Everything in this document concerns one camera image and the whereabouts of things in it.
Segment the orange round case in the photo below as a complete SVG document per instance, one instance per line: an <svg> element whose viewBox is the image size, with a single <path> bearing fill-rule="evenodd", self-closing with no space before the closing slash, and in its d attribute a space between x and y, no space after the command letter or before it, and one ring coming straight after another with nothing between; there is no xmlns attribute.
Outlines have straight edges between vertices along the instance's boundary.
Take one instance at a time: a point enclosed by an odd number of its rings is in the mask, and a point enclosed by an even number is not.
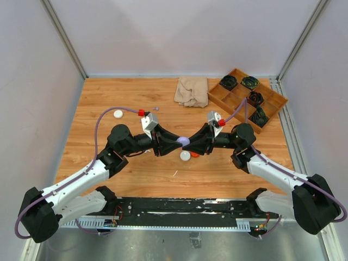
<svg viewBox="0 0 348 261"><path fill-rule="evenodd" d="M198 158L200 155L197 154L197 153L191 152L191 156L194 157L194 158Z"/></svg>

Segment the purple round case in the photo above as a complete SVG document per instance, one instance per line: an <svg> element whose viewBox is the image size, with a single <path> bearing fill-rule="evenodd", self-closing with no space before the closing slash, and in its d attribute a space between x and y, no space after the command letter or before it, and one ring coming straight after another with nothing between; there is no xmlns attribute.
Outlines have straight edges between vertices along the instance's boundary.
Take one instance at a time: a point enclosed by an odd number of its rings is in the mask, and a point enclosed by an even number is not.
<svg viewBox="0 0 348 261"><path fill-rule="evenodd" d="M181 136L176 140L178 143L180 143L182 145L182 147L190 144L190 140L187 137Z"/></svg>

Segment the white earbud charging case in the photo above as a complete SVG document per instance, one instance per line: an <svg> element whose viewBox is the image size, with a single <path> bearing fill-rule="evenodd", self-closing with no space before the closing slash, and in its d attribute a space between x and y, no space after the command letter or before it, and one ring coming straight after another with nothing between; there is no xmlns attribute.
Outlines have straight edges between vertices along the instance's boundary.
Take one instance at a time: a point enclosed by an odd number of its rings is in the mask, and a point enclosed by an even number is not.
<svg viewBox="0 0 348 261"><path fill-rule="evenodd" d="M179 156L182 161L188 161L191 159L191 154L188 151L182 151Z"/></svg>

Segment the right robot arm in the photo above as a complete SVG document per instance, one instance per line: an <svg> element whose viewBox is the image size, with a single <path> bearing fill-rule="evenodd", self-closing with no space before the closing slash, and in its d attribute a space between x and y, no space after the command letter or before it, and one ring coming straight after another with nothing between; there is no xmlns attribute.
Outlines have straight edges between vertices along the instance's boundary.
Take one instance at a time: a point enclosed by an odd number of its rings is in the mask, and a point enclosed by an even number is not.
<svg viewBox="0 0 348 261"><path fill-rule="evenodd" d="M346 220L347 210L333 196L322 176L307 176L275 163L255 149L255 140L253 128L248 123L236 125L229 133L206 123L190 137L183 149L200 155L210 154L214 148L232 149L231 158L236 168L258 176L284 192L275 194L259 189L252 193L246 210L254 218L265 212L276 213L296 220L302 229L313 235L332 222Z"/></svg>

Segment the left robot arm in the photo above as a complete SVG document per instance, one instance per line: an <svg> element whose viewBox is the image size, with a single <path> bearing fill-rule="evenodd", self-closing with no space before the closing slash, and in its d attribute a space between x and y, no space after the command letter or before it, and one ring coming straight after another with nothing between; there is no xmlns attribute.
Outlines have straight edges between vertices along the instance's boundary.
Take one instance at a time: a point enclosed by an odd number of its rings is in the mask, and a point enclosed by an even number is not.
<svg viewBox="0 0 348 261"><path fill-rule="evenodd" d="M86 196L82 193L119 173L128 164L128 156L153 150L161 157L182 147L179 136L159 124L143 130L142 134L132 135L126 125L116 125L107 137L105 148L96 151L87 166L50 187L27 190L15 222L16 236L42 243L60 226L83 215L112 214L116 210L116 201L110 198L113 193L108 188L96 189Z"/></svg>

